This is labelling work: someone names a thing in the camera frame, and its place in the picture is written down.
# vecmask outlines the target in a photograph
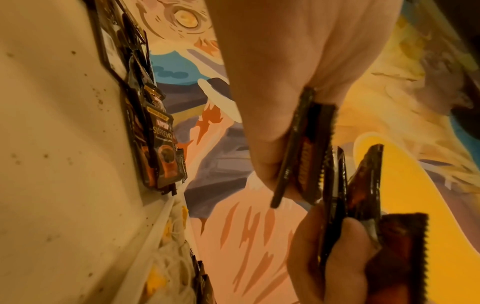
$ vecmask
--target cartoon artwork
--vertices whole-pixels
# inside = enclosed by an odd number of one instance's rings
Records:
[[[285,261],[309,206],[284,199],[279,209],[269,208],[272,192],[253,171],[204,3],[130,0],[128,6],[147,31],[155,81],[184,149],[183,190],[217,302],[298,303]],[[432,0],[405,2],[383,53],[347,94],[333,137],[348,172],[367,146],[384,143],[384,210],[430,214],[433,301],[478,297],[479,76]]]

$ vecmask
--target hand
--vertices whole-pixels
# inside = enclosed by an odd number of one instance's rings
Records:
[[[206,0],[253,166],[270,188],[305,86],[340,105],[375,60],[402,0]],[[299,199],[294,187],[285,195]]]
[[[363,304],[367,298],[364,270],[375,248],[362,224],[343,220],[340,239],[326,262],[325,282],[318,251],[325,223],[322,206],[313,207],[293,236],[287,269],[301,304]]]

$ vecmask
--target cartoon eye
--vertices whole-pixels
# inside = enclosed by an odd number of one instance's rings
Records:
[[[176,21],[187,29],[194,29],[199,25],[199,20],[194,13],[187,10],[178,10],[175,12]]]

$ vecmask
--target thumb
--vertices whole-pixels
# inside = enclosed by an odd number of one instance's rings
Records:
[[[353,218],[344,219],[340,238],[326,262],[325,304],[365,303],[365,266],[374,250],[364,226]]]

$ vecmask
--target blue paint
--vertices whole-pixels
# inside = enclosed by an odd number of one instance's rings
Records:
[[[470,152],[476,167],[480,169],[480,140],[467,133],[453,115],[450,115],[449,118],[453,132],[463,146]]]
[[[200,73],[193,62],[176,51],[163,55],[150,54],[150,61],[158,83],[188,86],[197,83],[199,79],[210,79]]]

